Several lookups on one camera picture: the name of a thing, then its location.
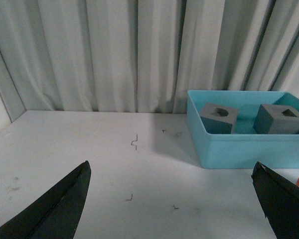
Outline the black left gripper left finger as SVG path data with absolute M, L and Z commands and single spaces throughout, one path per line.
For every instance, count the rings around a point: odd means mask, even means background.
M 0 239 L 72 239 L 86 202 L 91 168 L 81 163 L 0 227 Z

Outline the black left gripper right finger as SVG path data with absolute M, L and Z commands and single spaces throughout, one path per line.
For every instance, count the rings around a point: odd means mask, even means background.
M 271 228 L 278 239 L 299 239 L 299 186 L 257 162 L 253 185 Z

